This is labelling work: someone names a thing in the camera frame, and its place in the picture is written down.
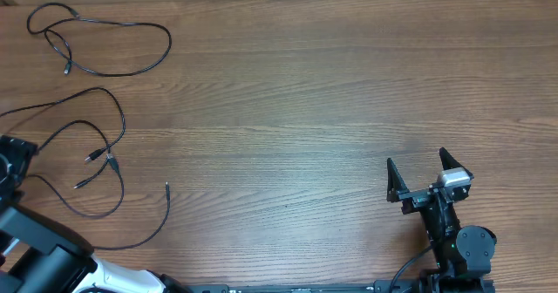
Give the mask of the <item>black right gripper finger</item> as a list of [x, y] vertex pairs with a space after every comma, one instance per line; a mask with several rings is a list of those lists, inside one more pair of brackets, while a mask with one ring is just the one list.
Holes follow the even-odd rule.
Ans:
[[466, 167], [464, 167], [460, 162], [458, 162], [444, 147], [441, 147], [439, 149], [439, 157], [444, 170], [462, 168], [471, 180], [474, 178], [473, 173]]
[[388, 202], [403, 201], [410, 190], [406, 186], [392, 158], [387, 159], [388, 185], [386, 200]]

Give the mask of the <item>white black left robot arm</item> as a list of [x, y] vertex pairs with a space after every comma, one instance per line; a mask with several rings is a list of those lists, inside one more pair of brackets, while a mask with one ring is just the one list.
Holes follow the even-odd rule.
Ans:
[[1, 273], [2, 292], [187, 292], [166, 275], [131, 270], [100, 260], [93, 246], [70, 228], [19, 204], [17, 188], [37, 145], [1, 137], [1, 262], [17, 244], [27, 251]]

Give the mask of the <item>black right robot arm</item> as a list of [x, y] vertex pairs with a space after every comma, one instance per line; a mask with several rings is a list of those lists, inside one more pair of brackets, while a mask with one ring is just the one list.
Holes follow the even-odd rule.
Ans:
[[393, 159], [386, 161], [388, 185], [386, 200], [400, 202], [401, 211], [419, 213], [425, 225], [429, 247], [437, 268], [418, 280], [420, 292], [487, 292], [483, 276], [492, 270], [496, 235], [481, 226], [461, 226], [454, 204], [469, 196], [474, 175], [455, 160], [445, 148], [439, 149], [443, 170], [429, 187], [411, 191]]

